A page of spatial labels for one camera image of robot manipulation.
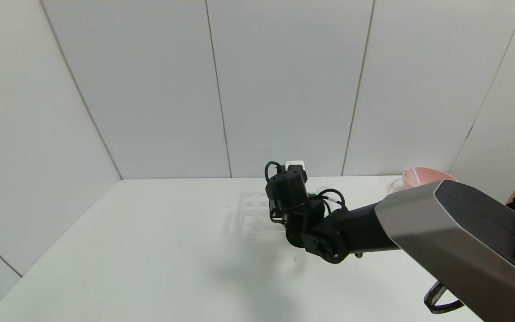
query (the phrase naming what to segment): white tabletop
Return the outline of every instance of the white tabletop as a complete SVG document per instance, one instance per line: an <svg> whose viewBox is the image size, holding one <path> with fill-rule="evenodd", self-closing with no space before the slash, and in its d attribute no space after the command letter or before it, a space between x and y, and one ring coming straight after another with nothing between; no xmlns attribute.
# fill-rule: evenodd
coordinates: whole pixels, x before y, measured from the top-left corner
<svg viewBox="0 0 515 322"><path fill-rule="evenodd" d="M311 178L349 208L381 200L397 177ZM124 180L110 189L0 302L0 322L479 321L432 315L435 279L401 250L338 265L283 233L232 234L241 193L264 179Z"/></svg>

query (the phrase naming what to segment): silver metal arm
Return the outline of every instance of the silver metal arm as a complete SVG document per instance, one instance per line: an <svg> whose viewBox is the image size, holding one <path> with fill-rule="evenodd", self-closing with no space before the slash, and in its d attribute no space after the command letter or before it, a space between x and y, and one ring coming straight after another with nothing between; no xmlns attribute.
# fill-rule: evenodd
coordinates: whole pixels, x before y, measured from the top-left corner
<svg viewBox="0 0 515 322"><path fill-rule="evenodd" d="M375 207L388 237L487 322L515 321L515 212L441 181Z"/></svg>

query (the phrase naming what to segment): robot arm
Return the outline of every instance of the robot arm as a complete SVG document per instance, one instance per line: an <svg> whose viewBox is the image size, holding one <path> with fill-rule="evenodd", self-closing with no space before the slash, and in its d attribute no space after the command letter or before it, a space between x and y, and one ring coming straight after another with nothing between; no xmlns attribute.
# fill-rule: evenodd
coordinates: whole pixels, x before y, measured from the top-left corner
<svg viewBox="0 0 515 322"><path fill-rule="evenodd" d="M270 219L293 246L329 263L402 249L483 320L515 320L515 212L490 196L440 181L348 210L337 190L308 194L300 165L278 165L266 180ZM329 216L326 192L341 197Z"/></svg>

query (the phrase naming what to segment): pink bowl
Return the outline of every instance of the pink bowl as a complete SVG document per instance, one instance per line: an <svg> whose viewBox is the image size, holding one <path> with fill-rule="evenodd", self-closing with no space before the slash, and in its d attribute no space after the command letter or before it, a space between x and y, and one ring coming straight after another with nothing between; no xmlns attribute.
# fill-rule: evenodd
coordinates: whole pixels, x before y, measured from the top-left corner
<svg viewBox="0 0 515 322"><path fill-rule="evenodd" d="M451 175L427 167L413 167L402 173L402 188L408 189L426 185L427 183L449 179L457 181Z"/></svg>

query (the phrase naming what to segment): black wire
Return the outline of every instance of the black wire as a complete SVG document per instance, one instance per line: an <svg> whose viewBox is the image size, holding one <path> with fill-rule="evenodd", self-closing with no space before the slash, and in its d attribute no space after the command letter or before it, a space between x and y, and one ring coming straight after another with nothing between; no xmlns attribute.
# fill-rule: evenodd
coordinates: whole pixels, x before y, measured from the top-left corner
<svg viewBox="0 0 515 322"><path fill-rule="evenodd" d="M321 201L323 201L323 203L327 207L327 215L329 216L331 214L331 207L329 206L329 204L325 200L321 200Z"/></svg>
<svg viewBox="0 0 515 322"><path fill-rule="evenodd" d="M316 195L315 197L313 197L313 199L323 199L323 200L329 200L329 197L327 196L324 196L324 195ZM341 206L342 208L345 208L347 209L347 207L341 202L341 201L334 201L336 204L339 204L339 206Z"/></svg>
<svg viewBox="0 0 515 322"><path fill-rule="evenodd" d="M280 165L279 163L277 163L276 161L269 161L266 165L266 169L264 170L264 176L266 177L266 182L270 180L270 175L269 175L269 169L270 169L270 166L271 165L275 165L275 167L279 170L280 167L282 167L282 165Z"/></svg>
<svg viewBox="0 0 515 322"><path fill-rule="evenodd" d="M341 206L346 209L346 207L345 207L345 197L343 196L343 194L341 192L339 192L339 190L335 190L333 188L325 189L325 190L319 192L317 194L317 196L322 196L323 194L326 194L327 192L334 192L335 194L337 194L339 196L339 198L341 198Z"/></svg>

